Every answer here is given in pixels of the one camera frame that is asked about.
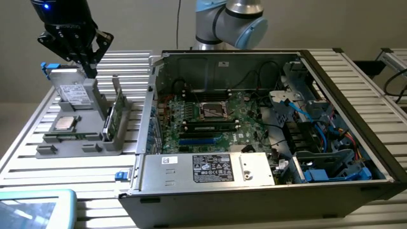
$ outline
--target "blue latch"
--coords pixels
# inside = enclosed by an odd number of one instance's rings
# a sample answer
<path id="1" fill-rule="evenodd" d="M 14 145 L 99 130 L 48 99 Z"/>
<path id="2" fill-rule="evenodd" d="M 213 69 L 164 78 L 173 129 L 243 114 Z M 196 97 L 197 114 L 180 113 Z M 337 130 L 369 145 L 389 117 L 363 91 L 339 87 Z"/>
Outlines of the blue latch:
<path id="1" fill-rule="evenodd" d="M 44 73 L 44 75 L 45 75 L 45 77 L 46 77 L 46 79 L 49 80 L 49 74 L 46 73 L 46 70 L 48 69 L 57 69 L 61 65 L 59 64 L 59 63 L 51 63 L 51 64 L 48 64 L 48 66 L 45 67 L 45 65 L 46 65 L 46 63 L 45 62 L 42 62 L 42 63 L 40 63 L 40 70 L 42 71 L 42 73 Z"/>
<path id="2" fill-rule="evenodd" d="M 125 181 L 128 172 L 117 172 L 115 175 L 115 181 Z"/>
<path id="3" fill-rule="evenodd" d="M 345 177 L 328 178 L 324 169 L 309 169 L 304 172 L 305 181 L 312 182 L 336 182 L 351 180 L 371 180 L 371 172 L 368 168 L 363 167 L 357 173 L 352 173 Z"/>

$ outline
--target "blue tab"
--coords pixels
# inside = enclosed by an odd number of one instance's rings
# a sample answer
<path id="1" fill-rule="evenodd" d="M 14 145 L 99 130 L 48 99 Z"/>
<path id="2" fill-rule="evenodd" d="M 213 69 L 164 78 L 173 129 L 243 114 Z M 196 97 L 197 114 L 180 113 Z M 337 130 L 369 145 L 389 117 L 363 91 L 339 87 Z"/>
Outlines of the blue tab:
<path id="1" fill-rule="evenodd" d="M 360 172 L 359 172 L 359 180 L 371 180 L 371 172 L 368 168 L 363 167 Z"/>
<path id="2" fill-rule="evenodd" d="M 116 173 L 116 175 L 115 175 L 115 180 L 116 180 L 116 181 L 117 181 L 117 180 L 123 180 L 123 175 L 124 175 L 123 172 Z"/>
<path id="3" fill-rule="evenodd" d="M 305 177 L 305 181 L 307 181 L 307 182 L 311 182 L 311 181 L 312 181 L 312 177 L 311 177 L 309 170 L 307 170 L 307 171 L 304 172 L 304 177 Z"/>
<path id="4" fill-rule="evenodd" d="M 61 64 L 59 64 L 59 63 L 51 63 L 51 64 L 48 64 L 46 69 L 57 69 L 60 66 L 61 66 Z"/>
<path id="5" fill-rule="evenodd" d="M 311 169 L 309 174 L 315 182 L 325 182 L 329 180 L 328 175 L 325 174 L 324 169 Z"/>
<path id="6" fill-rule="evenodd" d="M 41 66 L 41 67 L 40 67 L 40 70 L 42 71 L 42 73 L 44 73 L 46 79 L 49 80 L 49 74 L 46 73 L 46 70 L 48 70 L 48 69 L 57 69 L 61 65 L 60 65 L 59 63 L 51 63 L 51 64 L 48 64 L 46 67 L 45 67 L 45 65 L 46 65 L 45 62 L 40 63 L 40 66 Z"/>

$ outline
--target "sticker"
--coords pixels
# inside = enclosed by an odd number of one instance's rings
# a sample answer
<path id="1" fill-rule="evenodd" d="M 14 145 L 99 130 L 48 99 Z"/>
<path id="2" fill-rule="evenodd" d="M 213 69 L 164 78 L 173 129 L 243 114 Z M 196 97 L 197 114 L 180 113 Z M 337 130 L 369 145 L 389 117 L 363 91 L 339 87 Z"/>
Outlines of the sticker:
<path id="1" fill-rule="evenodd" d="M 59 86 L 72 105 L 89 105 L 91 99 L 81 84 Z"/>
<path id="2" fill-rule="evenodd" d="M 220 61 L 217 64 L 219 67 L 228 67 L 229 66 L 229 62 L 225 61 Z"/>
<path id="3" fill-rule="evenodd" d="M 177 157 L 176 156 L 167 156 L 161 158 L 161 164 L 176 164 Z"/>
<path id="4" fill-rule="evenodd" d="M 195 183 L 235 181 L 231 156 L 228 154 L 193 155 L 192 173 Z"/>

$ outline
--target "motherboard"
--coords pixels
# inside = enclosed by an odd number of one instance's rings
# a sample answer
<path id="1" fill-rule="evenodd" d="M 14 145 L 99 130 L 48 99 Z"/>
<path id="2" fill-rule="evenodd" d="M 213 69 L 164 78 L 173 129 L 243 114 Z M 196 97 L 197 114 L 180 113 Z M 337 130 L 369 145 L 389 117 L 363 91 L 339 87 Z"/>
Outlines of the motherboard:
<path id="1" fill-rule="evenodd" d="M 164 154 L 271 152 L 268 132 L 247 115 L 249 94 L 233 93 L 224 100 L 189 96 L 168 96 L 159 106 Z"/>

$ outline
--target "metal slotted table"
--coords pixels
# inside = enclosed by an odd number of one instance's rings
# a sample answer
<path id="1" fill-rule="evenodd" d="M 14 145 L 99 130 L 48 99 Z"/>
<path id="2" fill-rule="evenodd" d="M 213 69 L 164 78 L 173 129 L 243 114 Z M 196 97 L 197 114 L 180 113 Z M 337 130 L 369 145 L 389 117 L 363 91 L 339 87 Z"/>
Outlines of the metal slotted table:
<path id="1" fill-rule="evenodd" d="M 309 50 L 356 111 L 377 134 L 396 160 L 407 169 L 407 119 L 391 99 L 381 96 L 372 81 L 343 53 Z M 143 99 L 149 75 L 149 52 L 108 52 L 97 66 L 100 92 L 113 99 L 112 74 L 120 74 L 125 95 L 135 102 L 120 156 L 36 159 L 36 145 L 59 111 L 51 90 L 0 162 L 0 191 L 71 188 L 77 194 L 77 228 L 136 228 L 115 193 L 128 182 L 115 182 L 115 173 L 135 162 L 135 148 Z M 360 207 L 343 219 L 315 219 L 219 228 L 257 229 L 400 229 L 407 228 L 407 192 L 389 200 Z"/>

